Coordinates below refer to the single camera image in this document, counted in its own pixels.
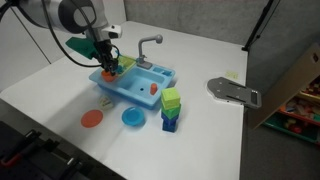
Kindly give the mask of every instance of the stacked blocks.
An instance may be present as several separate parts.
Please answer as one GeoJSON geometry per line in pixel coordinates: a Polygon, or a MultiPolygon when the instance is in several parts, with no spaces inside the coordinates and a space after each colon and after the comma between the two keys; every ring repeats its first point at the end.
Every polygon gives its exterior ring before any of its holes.
{"type": "Polygon", "coordinates": [[[162,130],[175,132],[181,110],[180,95],[176,88],[161,91],[161,104],[162,130]]]}

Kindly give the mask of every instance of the gray wall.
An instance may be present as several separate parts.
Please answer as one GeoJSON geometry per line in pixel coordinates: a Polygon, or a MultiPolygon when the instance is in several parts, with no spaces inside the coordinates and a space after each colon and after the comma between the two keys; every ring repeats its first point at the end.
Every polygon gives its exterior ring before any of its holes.
{"type": "MultiPolygon", "coordinates": [[[[268,0],[125,0],[127,20],[244,45],[268,0]]],[[[320,38],[319,0],[282,0],[251,49],[247,85],[265,93],[320,38]]]]}

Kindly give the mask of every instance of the red object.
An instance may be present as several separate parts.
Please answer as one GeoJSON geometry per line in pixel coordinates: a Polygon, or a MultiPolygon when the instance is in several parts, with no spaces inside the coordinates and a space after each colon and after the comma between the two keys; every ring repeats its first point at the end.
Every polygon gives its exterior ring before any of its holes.
{"type": "Polygon", "coordinates": [[[0,165],[2,165],[3,167],[12,167],[14,166],[20,159],[22,158],[22,156],[20,154],[15,155],[12,159],[10,159],[8,162],[3,162],[1,161],[0,165]]]}
{"type": "Polygon", "coordinates": [[[150,86],[150,94],[154,95],[158,91],[158,86],[156,83],[152,83],[150,86]]]}
{"type": "Polygon", "coordinates": [[[106,72],[105,70],[101,71],[101,76],[106,82],[112,82],[117,78],[117,75],[112,76],[110,72],[106,72]]]}
{"type": "Polygon", "coordinates": [[[305,122],[308,122],[310,124],[314,124],[314,125],[317,125],[317,126],[320,126],[320,122],[317,122],[313,119],[310,119],[310,118],[307,118],[307,117],[304,117],[304,116],[301,116],[299,114],[295,114],[295,113],[291,113],[291,112],[285,112],[285,111],[281,111],[280,109],[278,110],[279,113],[281,114],[284,114],[284,115],[287,115],[287,116],[290,116],[290,117],[293,117],[295,119],[299,119],[299,120],[302,120],[302,121],[305,121],[305,122]]]}
{"type": "Polygon", "coordinates": [[[103,118],[103,113],[99,110],[91,110],[86,112],[81,118],[82,126],[92,128],[97,126],[103,118]]]}
{"type": "Polygon", "coordinates": [[[298,125],[295,125],[295,124],[291,124],[289,126],[289,130],[294,132],[294,133],[297,133],[297,134],[301,134],[301,132],[302,132],[302,128],[300,126],[298,126],[298,125]]]}

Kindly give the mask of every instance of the toy sink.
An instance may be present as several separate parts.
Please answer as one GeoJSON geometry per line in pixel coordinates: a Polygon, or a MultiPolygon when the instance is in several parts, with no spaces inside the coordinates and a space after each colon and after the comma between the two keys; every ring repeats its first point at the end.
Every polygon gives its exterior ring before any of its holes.
{"type": "Polygon", "coordinates": [[[101,71],[101,68],[96,70],[89,79],[98,83],[101,89],[116,93],[147,109],[155,107],[160,99],[161,90],[168,87],[175,75],[175,71],[155,64],[150,69],[143,69],[135,64],[123,76],[112,82],[106,82],[101,77],[101,71]],[[152,83],[156,83],[158,87],[154,95],[150,94],[152,83]]]}

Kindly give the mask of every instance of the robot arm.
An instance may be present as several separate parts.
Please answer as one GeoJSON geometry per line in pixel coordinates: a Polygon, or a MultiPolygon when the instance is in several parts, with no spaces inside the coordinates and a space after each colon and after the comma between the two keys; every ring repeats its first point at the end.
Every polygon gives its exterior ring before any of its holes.
{"type": "MultiPolygon", "coordinates": [[[[7,0],[7,3],[17,6],[32,24],[49,28],[42,0],[7,0]]],[[[120,38],[122,31],[120,26],[108,23],[102,0],[44,0],[44,3],[52,28],[72,34],[84,33],[98,51],[94,57],[102,68],[113,74],[118,62],[112,57],[110,39],[120,38]]]]}

